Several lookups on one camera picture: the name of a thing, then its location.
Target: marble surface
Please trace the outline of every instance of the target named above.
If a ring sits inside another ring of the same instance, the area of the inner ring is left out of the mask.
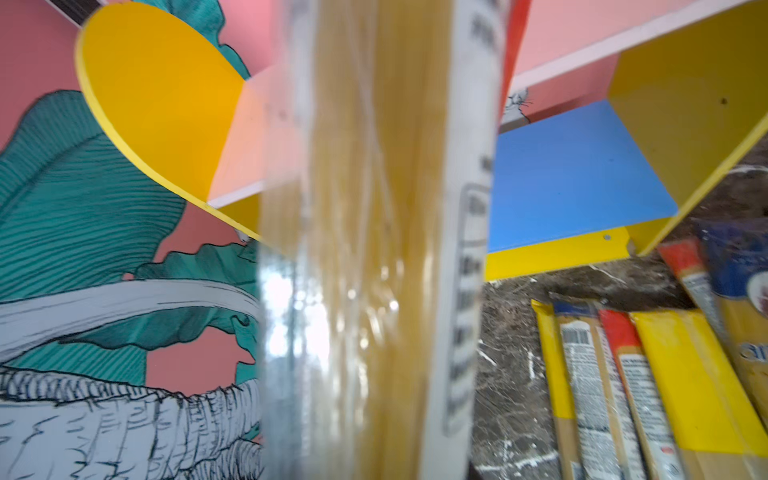
[[[768,216],[768,137],[675,229],[693,218]],[[614,308],[691,308],[657,254],[485,285],[472,461],[485,480],[558,479],[557,442],[531,298],[547,292],[606,299]]]

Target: blue shelf panel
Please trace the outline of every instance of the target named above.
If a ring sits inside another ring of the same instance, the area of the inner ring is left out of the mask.
[[[676,213],[607,100],[498,138],[489,252]]]

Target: teal leaf drawing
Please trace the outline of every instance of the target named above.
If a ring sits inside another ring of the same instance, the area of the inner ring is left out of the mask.
[[[244,295],[257,294],[256,250],[258,242],[231,243],[222,247],[203,245],[195,254],[171,252],[162,263],[146,263],[135,271],[136,280],[210,280],[235,286]],[[212,326],[235,335],[237,344],[257,357],[257,319],[253,316],[213,307],[186,307],[158,310],[134,316],[70,336],[62,342],[87,342],[107,349],[139,346],[154,350],[179,342],[195,340]],[[242,367],[243,377],[254,378],[255,367]]]
[[[123,157],[81,92],[39,98],[0,153],[0,302],[121,281],[184,205]],[[11,364],[141,384],[146,352],[54,342]]]
[[[138,0],[152,5],[183,20],[197,30],[232,64],[237,73],[246,80],[250,78],[243,60],[229,45],[219,43],[219,34],[224,28],[224,13],[217,0]]]

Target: rounded yellow panel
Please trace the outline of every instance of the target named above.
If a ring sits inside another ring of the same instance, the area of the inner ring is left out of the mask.
[[[75,64],[88,106],[123,155],[255,236],[255,221],[245,227],[205,202],[244,85],[216,47],[159,8],[118,3],[85,24]]]

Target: plastic wrapper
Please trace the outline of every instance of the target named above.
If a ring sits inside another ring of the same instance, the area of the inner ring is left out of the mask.
[[[768,478],[768,435],[704,315],[631,313],[689,480]]]
[[[768,425],[768,219],[700,222],[737,373]]]
[[[571,386],[568,384],[568,368],[565,365],[560,332],[554,320],[552,305],[531,300],[536,312],[538,334],[541,339],[541,354],[547,372],[549,399],[554,417],[554,432],[558,438],[560,470],[563,480],[582,480],[579,453],[578,424]]]
[[[274,116],[300,145],[267,157],[297,168],[259,199],[270,478],[465,477],[509,7],[290,3]]]
[[[648,358],[629,315],[605,308],[599,309],[598,314],[627,393],[648,477],[686,478]]]
[[[710,285],[710,274],[699,254],[699,240],[685,238],[676,242],[662,243],[657,247],[661,258],[672,269],[675,277],[688,292],[690,299],[701,309],[717,338],[724,346],[730,344],[723,317],[715,303]]]
[[[586,477],[645,479],[627,396],[594,302],[561,296],[552,299],[576,406]]]

